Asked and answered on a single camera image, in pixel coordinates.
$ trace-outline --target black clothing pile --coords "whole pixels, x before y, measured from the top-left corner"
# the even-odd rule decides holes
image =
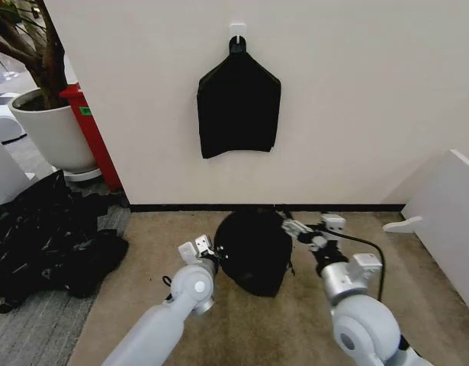
[[[274,211],[244,210],[230,214],[217,228],[214,247],[221,268],[253,295],[274,297],[291,266],[292,239],[282,222]]]
[[[120,202],[124,196],[72,192],[58,171],[0,205],[0,313],[45,288],[92,294],[127,252],[116,230],[97,228]]]

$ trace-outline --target black bag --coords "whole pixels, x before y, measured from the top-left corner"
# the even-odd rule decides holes
[[[202,156],[230,150],[268,152],[275,144],[281,83],[233,37],[229,56],[204,76],[197,105]]]
[[[274,297],[290,264],[292,239],[282,221],[274,211],[246,210],[230,214],[217,228],[221,268],[253,295]]]

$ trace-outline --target floor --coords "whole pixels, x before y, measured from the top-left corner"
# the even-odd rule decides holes
[[[133,213],[125,237],[130,250],[101,286],[69,366],[98,365],[140,316],[169,293],[162,276],[172,277],[182,260],[177,247],[206,233],[214,237],[224,212]],[[398,213],[342,213],[345,232],[376,242],[387,258],[383,302],[398,319],[410,344],[435,366],[469,366],[469,309],[422,243],[410,234],[385,233]],[[316,223],[318,213],[294,213]],[[350,255],[367,252],[344,242]],[[255,297],[221,270],[214,307],[190,316],[166,365],[354,366],[332,339],[332,325],[315,263],[307,248],[294,244],[292,263],[275,298]],[[370,288],[376,294],[376,281]]]
[[[25,172],[38,178],[52,172],[29,137],[5,147]],[[101,178],[71,188],[85,195],[108,192]],[[99,229],[123,233],[129,216],[128,209],[111,207],[107,216],[99,218]],[[66,291],[40,292],[11,313],[0,314],[0,365],[66,365],[95,296],[77,299]]]

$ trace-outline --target black cloth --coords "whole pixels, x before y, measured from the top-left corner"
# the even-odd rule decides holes
[[[246,210],[230,214],[217,228],[220,267],[251,294],[274,297],[289,268],[292,239],[282,221],[274,211]]]
[[[45,288],[87,296],[125,256],[115,230],[97,230],[97,218],[119,195],[72,192],[58,171],[0,205],[0,313]]]
[[[202,156],[230,150],[268,152],[275,144],[281,83],[246,52],[246,40],[230,41],[229,56],[204,76],[197,105]]]

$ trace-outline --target green label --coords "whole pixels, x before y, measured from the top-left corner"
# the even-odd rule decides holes
[[[90,111],[89,107],[79,107],[79,110],[80,110],[80,113],[82,114],[82,116],[91,116],[92,115],[92,111]]]

